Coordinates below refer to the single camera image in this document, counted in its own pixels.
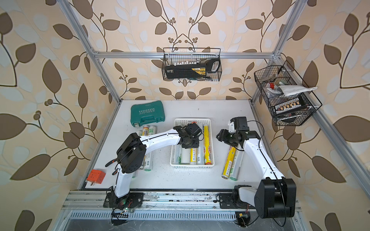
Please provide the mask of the yellow red wrap box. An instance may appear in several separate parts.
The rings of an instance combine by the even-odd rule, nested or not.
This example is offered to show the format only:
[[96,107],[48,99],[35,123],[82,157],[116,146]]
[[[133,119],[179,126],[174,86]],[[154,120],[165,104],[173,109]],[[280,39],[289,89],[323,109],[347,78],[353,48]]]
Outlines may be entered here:
[[204,154],[205,154],[205,164],[211,165],[212,159],[211,159],[211,146],[210,146],[210,131],[209,126],[204,126]]

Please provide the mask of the white green roll group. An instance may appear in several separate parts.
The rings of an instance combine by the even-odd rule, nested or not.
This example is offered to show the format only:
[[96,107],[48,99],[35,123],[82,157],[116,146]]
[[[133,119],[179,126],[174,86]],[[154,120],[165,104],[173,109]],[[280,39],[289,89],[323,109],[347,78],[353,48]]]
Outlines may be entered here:
[[204,165],[204,129],[203,124],[200,120],[197,120],[197,124],[201,129],[201,135],[199,137],[199,148],[198,148],[198,155],[197,155],[197,164]]

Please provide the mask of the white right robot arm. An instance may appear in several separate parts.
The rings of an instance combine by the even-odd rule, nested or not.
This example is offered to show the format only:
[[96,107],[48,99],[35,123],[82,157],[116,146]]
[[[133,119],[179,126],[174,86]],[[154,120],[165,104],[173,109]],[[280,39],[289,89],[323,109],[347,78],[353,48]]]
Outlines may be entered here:
[[240,186],[239,199],[255,207],[260,218],[292,218],[297,190],[294,180],[286,178],[278,170],[267,154],[262,136],[250,130],[246,117],[232,118],[228,126],[227,130],[220,130],[217,140],[246,154],[261,179],[257,187]]

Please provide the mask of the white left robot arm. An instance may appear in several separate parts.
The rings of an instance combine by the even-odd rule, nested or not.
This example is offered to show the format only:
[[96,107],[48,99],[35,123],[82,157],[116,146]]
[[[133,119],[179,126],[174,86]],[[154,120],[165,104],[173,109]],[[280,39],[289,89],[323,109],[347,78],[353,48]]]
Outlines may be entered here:
[[129,193],[132,175],[139,170],[147,153],[172,145],[180,145],[185,149],[198,148],[201,136],[204,136],[203,131],[196,123],[175,126],[150,136],[130,134],[117,150],[117,167],[113,173],[117,175],[113,186],[114,195],[122,198]]

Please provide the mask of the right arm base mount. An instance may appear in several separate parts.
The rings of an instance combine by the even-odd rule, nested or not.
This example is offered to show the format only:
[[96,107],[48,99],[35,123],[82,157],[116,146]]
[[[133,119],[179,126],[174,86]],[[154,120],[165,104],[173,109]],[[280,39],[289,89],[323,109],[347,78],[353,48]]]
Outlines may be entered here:
[[229,192],[218,193],[216,196],[216,199],[220,204],[220,208],[221,209],[247,209],[247,208],[255,209],[254,206],[252,206],[251,204],[248,204],[247,202],[243,202],[240,199],[239,189],[242,187],[251,188],[250,185],[236,185]]

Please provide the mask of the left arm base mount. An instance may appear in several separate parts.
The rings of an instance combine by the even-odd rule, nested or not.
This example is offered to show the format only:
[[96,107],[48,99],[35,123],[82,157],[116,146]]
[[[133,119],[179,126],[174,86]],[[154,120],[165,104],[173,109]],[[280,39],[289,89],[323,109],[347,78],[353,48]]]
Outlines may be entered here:
[[103,203],[104,208],[136,208],[143,203],[144,193],[128,193],[127,195],[118,198],[113,191],[106,193],[106,198]]

